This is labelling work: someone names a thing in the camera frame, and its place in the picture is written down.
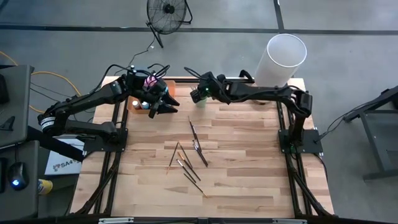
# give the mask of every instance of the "desk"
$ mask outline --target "desk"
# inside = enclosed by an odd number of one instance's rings
[[[116,78],[106,77],[104,83]],[[305,88],[301,78],[293,78],[289,84]],[[226,105],[208,99],[205,108],[197,108],[189,95],[191,86],[195,84],[177,84],[178,113],[159,114],[154,119],[129,113],[129,137],[119,166],[112,216],[293,217],[285,157],[277,139],[276,103],[261,106],[247,101]],[[113,105],[97,107],[94,122],[110,121],[113,109]],[[188,116],[198,133],[208,168],[193,150]],[[310,117],[305,128],[312,127]],[[209,198],[186,179],[177,162],[166,175],[177,141],[186,149],[202,179],[198,185]],[[95,152],[83,161],[71,212],[80,209],[97,188],[103,157],[103,152]],[[302,157],[308,187],[333,213],[322,164],[314,155]],[[107,190],[104,192],[101,208],[105,207],[108,194]],[[298,195],[304,211],[300,191]]]
[[[15,163],[15,146],[0,150],[0,157],[8,159],[7,169]],[[33,218],[37,216],[37,160],[39,155],[39,142],[29,141],[20,144],[17,148],[17,160],[24,162],[29,176],[29,184],[16,191],[6,180],[6,189],[0,194],[0,221],[17,220],[20,218]]]
[[[8,103],[0,105],[0,125],[12,116],[15,117],[13,131],[0,130],[0,147],[23,142],[27,137],[27,115],[29,105],[30,74],[33,67],[20,65],[0,69],[4,76],[10,98]]]

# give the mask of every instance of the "floor fan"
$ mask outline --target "floor fan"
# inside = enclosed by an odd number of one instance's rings
[[[185,21],[187,9],[191,16],[189,21]],[[147,15],[146,25],[162,48],[164,46],[160,35],[172,34],[182,24],[191,24],[192,21],[192,13],[187,0],[148,0]]]

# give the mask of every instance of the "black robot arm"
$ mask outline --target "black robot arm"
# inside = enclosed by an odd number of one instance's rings
[[[279,101],[294,115],[294,122],[289,126],[289,141],[294,146],[303,144],[304,121],[312,111],[312,96],[295,86],[280,88],[248,86],[244,83],[228,81],[224,75],[218,75],[215,78],[211,72],[200,77],[199,85],[191,92],[191,97],[195,103],[207,97],[227,104],[246,100]]]
[[[128,70],[115,81],[104,85],[98,91],[93,91],[84,96],[74,96],[63,102],[58,102],[38,116],[38,122],[43,133],[49,136],[61,134],[92,134],[101,137],[104,141],[118,140],[118,132],[112,122],[91,124],[80,121],[71,121],[70,115],[82,112],[103,104],[116,104],[133,96],[140,101],[151,105],[149,116],[153,118],[156,112],[176,113],[172,106],[179,106],[168,92],[167,84],[157,78],[154,85],[148,84],[148,77],[152,74],[145,70]]]

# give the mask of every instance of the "white paper tube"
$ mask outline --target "white paper tube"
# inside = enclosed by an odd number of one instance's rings
[[[307,57],[305,44],[296,36],[271,38],[256,70],[257,86],[284,86]]]

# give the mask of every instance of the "wooden table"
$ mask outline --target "wooden table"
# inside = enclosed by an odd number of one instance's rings
[[[106,77],[104,83],[115,78]],[[292,78],[289,84],[305,88],[301,78]],[[285,158],[277,140],[276,103],[227,105],[208,99],[205,108],[197,108],[189,95],[191,86],[195,84],[177,84],[178,113],[159,114],[154,119],[129,114],[129,137],[119,166],[112,216],[293,217]],[[97,107],[94,123],[110,121],[113,109],[114,105]],[[196,127],[208,168],[193,150],[188,116]],[[312,117],[306,120],[305,128],[313,128]],[[176,161],[166,175],[177,141],[186,149],[202,179],[198,185],[209,198],[186,179]],[[95,152],[84,160],[72,212],[81,208],[98,186],[103,157],[103,152]],[[322,164],[314,155],[302,157],[308,187],[333,213]],[[300,190],[298,194],[304,211]],[[106,189],[102,209],[107,195]]]

